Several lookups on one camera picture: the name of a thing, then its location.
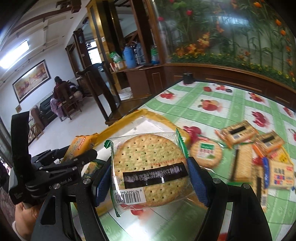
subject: human hand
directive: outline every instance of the human hand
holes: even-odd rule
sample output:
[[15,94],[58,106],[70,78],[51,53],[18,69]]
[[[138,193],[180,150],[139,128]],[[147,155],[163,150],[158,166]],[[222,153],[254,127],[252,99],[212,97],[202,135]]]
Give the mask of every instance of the human hand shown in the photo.
[[15,228],[25,240],[31,239],[41,206],[42,204],[25,209],[22,202],[15,206]]

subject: floral glass panel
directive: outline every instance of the floral glass panel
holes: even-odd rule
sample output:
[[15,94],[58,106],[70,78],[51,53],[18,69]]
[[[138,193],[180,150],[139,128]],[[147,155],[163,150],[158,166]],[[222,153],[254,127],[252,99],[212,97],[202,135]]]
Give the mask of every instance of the floral glass panel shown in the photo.
[[167,62],[244,69],[296,89],[295,38],[264,0],[151,3]]

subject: blue thermos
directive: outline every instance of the blue thermos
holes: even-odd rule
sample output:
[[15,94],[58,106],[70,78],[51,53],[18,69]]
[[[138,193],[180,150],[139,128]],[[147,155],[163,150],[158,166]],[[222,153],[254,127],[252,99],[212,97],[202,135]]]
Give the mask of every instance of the blue thermos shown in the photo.
[[134,51],[131,47],[126,46],[123,51],[124,58],[126,60],[126,66],[130,68],[134,68],[137,66]]

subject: black robotic device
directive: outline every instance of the black robotic device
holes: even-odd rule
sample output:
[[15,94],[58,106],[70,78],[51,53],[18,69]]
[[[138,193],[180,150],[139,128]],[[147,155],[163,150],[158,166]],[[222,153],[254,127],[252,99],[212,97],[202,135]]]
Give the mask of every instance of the black robotic device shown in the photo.
[[[43,203],[31,241],[80,241],[70,202],[77,203],[86,241],[108,241],[95,206],[99,205],[97,197],[106,197],[110,188],[111,158],[91,178],[85,179],[81,178],[81,169],[96,158],[95,150],[62,164],[55,164],[54,160],[63,157],[68,147],[48,150],[31,158],[28,154],[28,116],[25,112],[12,117],[14,173],[10,176],[9,194],[15,204]],[[192,164],[208,199],[208,210],[195,241],[217,241],[228,202],[233,202],[233,208],[227,241],[272,241],[264,212],[249,184],[226,185],[201,169],[193,157],[189,157],[187,163]],[[292,240],[296,240],[296,222],[282,241]]]

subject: black leather sofa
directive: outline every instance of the black leather sofa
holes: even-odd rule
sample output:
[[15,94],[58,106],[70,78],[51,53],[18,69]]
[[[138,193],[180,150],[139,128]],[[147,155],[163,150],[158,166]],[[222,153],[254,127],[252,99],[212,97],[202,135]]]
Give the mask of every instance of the black leather sofa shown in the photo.
[[42,101],[39,107],[39,117],[44,126],[48,126],[48,124],[51,123],[57,117],[57,115],[53,113],[50,108],[50,100],[52,97],[53,95],[48,97],[46,100]]

